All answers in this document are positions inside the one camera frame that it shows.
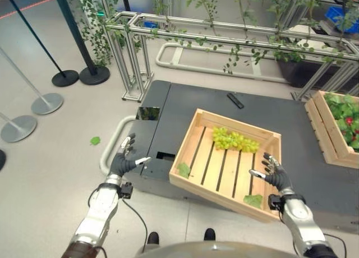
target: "wooden planter box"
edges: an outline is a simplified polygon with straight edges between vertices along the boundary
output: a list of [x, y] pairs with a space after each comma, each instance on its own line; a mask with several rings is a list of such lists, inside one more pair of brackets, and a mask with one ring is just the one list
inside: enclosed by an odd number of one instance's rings
[[327, 105], [324, 95], [326, 92], [318, 91], [306, 104], [309, 119], [314, 129], [323, 156], [328, 164], [341, 165], [359, 169], [359, 153], [349, 147], [335, 122]]

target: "black remote control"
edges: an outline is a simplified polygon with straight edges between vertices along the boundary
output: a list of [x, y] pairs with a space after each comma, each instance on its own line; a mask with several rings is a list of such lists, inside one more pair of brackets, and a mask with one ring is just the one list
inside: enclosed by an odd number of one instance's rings
[[235, 105], [236, 105], [239, 109], [242, 109], [242, 108], [245, 107], [245, 106], [238, 100], [238, 98], [235, 97], [234, 94], [229, 93], [229, 94], [227, 94], [227, 96], [230, 98], [230, 100], [231, 100], [232, 102], [235, 103]]

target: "black shoe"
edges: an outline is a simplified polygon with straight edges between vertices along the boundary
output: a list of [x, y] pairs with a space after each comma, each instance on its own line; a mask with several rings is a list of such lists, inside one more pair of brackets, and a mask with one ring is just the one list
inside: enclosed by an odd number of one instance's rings
[[215, 232], [212, 228], [207, 228], [203, 240], [215, 240]]
[[151, 232], [147, 239], [147, 244], [157, 244], [159, 245], [159, 236], [157, 232]]

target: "green grapes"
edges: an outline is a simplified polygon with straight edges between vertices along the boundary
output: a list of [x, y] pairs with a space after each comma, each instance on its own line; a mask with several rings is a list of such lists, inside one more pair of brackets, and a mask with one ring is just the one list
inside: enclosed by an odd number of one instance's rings
[[259, 148], [257, 141], [247, 139], [237, 132], [228, 132], [224, 127], [213, 127], [213, 141], [217, 150], [236, 149], [244, 153], [255, 153]]

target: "gray table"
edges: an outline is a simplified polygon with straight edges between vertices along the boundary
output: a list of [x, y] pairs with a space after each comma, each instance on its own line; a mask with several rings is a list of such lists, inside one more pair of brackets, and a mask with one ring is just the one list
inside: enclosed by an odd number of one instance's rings
[[169, 183], [171, 157], [175, 156], [197, 108], [282, 134], [282, 164], [297, 193], [304, 195], [322, 227], [358, 233], [359, 170], [326, 164], [310, 125], [304, 103], [237, 93], [238, 109], [223, 90], [166, 81], [154, 81], [143, 107], [159, 107], [158, 121], [136, 120], [135, 150], [129, 158], [152, 157], [147, 167], [136, 168], [127, 179], [142, 191], [203, 200]]

